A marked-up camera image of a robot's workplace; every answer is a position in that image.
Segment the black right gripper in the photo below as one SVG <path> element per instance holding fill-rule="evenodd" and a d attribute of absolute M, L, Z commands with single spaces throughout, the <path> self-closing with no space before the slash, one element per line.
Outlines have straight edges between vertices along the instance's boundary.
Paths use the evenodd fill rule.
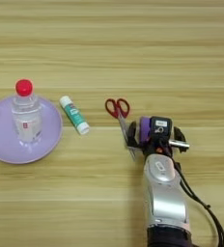
<path fill-rule="evenodd" d="M 130 148 L 142 150 L 145 156 L 150 154 L 162 154 L 169 157 L 173 156 L 173 148 L 177 148 L 180 152 L 187 151 L 190 145 L 186 142 L 182 131 L 174 126 L 174 138 L 168 138 L 160 135 L 156 138 L 151 138 L 149 135 L 142 137 L 142 140 L 136 140 L 135 136 L 141 137 L 142 122 L 132 122 L 127 130 L 127 145 Z"/>

